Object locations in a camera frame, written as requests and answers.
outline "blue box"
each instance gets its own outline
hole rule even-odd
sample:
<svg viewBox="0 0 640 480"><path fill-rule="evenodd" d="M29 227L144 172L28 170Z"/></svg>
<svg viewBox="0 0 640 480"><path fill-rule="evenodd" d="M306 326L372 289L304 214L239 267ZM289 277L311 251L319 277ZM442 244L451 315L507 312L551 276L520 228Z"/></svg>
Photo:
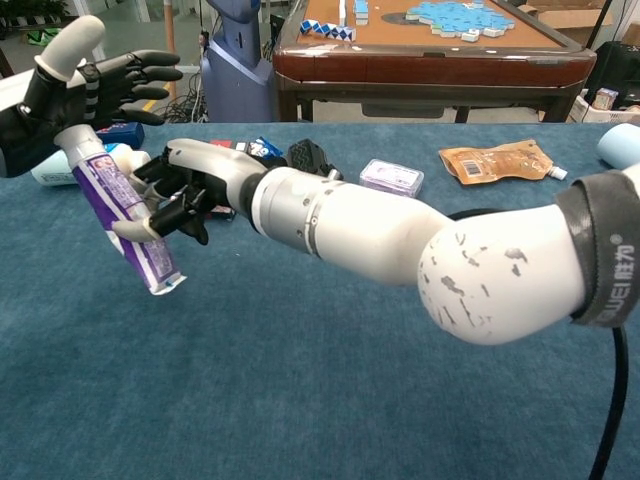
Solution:
<svg viewBox="0 0 640 480"><path fill-rule="evenodd" d="M144 128L141 123L116 123L109 128L96 131L102 143L125 143L138 150L144 142Z"/></svg>

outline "black strap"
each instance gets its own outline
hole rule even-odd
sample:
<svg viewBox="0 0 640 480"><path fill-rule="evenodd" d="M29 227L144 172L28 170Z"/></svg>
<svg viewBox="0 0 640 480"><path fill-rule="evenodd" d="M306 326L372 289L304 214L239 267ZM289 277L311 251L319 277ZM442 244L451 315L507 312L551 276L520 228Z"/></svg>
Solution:
<svg viewBox="0 0 640 480"><path fill-rule="evenodd" d="M556 196L565 215L585 282L585 306L574 323L619 327L640 294L640 198L618 171L577 180Z"/></svg>

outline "label on toothpaste tube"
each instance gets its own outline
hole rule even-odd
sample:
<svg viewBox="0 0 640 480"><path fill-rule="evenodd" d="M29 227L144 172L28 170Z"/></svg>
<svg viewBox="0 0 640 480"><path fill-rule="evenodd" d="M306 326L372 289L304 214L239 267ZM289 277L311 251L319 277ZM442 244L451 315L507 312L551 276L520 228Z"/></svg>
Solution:
<svg viewBox="0 0 640 480"><path fill-rule="evenodd" d="M73 175L109 239L142 276L151 293L168 293L185 279L175 268L163 240L135 243L113 234L113 222L141 220L150 212L108 154L85 160L73 169Z"/></svg>

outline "purple toothpaste tube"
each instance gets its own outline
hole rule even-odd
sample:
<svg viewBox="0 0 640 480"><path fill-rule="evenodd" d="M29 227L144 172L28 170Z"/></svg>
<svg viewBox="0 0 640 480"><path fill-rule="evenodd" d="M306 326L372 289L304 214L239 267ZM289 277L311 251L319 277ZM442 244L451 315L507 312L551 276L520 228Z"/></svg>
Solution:
<svg viewBox="0 0 640 480"><path fill-rule="evenodd" d="M54 142L67 155L69 168L109 240L142 277L149 291L164 295L184 281L186 277L174 265L161 237L153 242L136 243L113 232L114 222L148 219L151 212L93 129L88 125L70 127Z"/></svg>

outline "white bottle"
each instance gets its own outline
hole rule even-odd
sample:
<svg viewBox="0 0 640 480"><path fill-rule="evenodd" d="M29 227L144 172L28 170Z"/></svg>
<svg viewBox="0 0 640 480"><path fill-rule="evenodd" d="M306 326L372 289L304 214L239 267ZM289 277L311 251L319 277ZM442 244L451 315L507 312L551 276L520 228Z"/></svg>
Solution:
<svg viewBox="0 0 640 480"><path fill-rule="evenodd" d="M151 160L147 152L133 150L125 143L108 143L104 148L115 160L116 165L126 177L129 177L134 170ZM62 150L58 150L40 165L32 169L31 174L40 185L46 187L78 183L73 173L71 173L67 156Z"/></svg>

